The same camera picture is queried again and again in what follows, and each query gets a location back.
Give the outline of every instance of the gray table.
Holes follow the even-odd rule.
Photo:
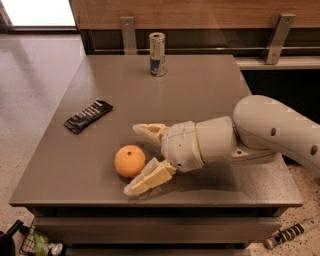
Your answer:
[[[159,150],[135,135],[133,124],[230,116],[250,94],[232,56],[169,55],[166,61],[167,74],[155,78],[148,56],[87,56],[10,204],[27,207],[50,238],[70,244],[248,243],[275,231],[277,216],[303,204],[277,154],[178,173],[136,198],[123,194],[129,180],[115,170],[117,150],[137,144],[150,157]],[[112,112],[79,135],[63,126],[97,98],[112,104]]]

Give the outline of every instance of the tiled floor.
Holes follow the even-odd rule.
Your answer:
[[[33,216],[8,200],[85,54],[78,35],[0,35],[0,230]],[[284,228],[320,213],[320,178],[294,163],[290,172],[305,200],[281,216]],[[251,255],[320,255],[320,226],[267,250],[251,244]],[[18,250],[23,236],[15,235]]]

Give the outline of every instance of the soda can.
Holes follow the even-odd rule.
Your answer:
[[[166,35],[160,32],[150,34],[150,69],[153,76],[163,76],[165,67]]]

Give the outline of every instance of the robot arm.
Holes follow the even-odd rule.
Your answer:
[[[139,195],[171,179],[215,161],[244,162],[279,152],[320,175],[320,126],[286,105],[264,96],[248,96],[236,105],[233,120],[221,117],[166,127],[138,124],[134,131],[161,145],[163,163],[148,164],[126,186]]]

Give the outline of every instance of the orange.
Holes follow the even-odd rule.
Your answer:
[[[146,155],[135,145],[120,148],[114,159],[117,172],[125,178],[134,178],[139,175],[146,163]]]

